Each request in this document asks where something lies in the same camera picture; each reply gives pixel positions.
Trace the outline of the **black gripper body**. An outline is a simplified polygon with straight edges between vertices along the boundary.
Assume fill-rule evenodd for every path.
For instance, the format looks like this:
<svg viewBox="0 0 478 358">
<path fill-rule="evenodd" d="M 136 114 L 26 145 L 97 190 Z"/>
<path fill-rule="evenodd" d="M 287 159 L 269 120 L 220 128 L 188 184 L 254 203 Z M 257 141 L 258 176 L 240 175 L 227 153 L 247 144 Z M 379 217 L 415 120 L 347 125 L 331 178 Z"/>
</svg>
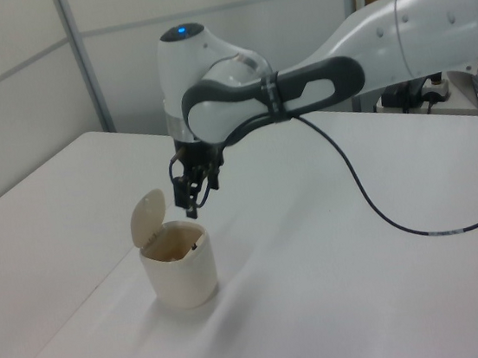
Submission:
<svg viewBox="0 0 478 358">
<path fill-rule="evenodd" d="M 202 141 L 183 142 L 174 140 L 175 151 L 181 149 L 180 162 L 186 176 L 192 175 L 199 167 L 208 168 L 211 164 L 218 168 L 223 165 L 223 153 L 219 145 L 211 145 Z"/>
</svg>

